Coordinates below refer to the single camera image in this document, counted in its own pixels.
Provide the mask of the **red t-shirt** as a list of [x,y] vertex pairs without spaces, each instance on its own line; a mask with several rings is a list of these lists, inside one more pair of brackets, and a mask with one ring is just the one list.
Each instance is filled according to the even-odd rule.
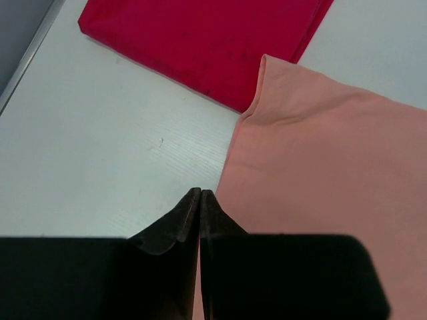
[[296,63],[330,1],[98,1],[81,32],[237,112],[252,102],[262,57]]

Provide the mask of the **salmon pink t-shirt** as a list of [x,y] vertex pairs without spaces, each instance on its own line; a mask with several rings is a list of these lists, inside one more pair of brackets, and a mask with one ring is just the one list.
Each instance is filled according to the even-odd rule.
[[426,318],[425,111],[264,55],[214,195],[248,233],[356,238],[387,319]]

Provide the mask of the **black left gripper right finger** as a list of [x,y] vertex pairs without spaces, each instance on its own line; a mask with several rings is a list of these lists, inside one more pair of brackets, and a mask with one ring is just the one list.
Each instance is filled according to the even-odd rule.
[[248,233],[213,192],[200,199],[206,319],[387,319],[366,248],[349,235]]

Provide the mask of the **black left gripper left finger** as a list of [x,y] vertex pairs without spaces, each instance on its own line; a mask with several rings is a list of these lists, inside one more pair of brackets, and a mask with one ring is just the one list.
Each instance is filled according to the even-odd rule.
[[200,196],[129,238],[2,238],[1,318],[191,319]]

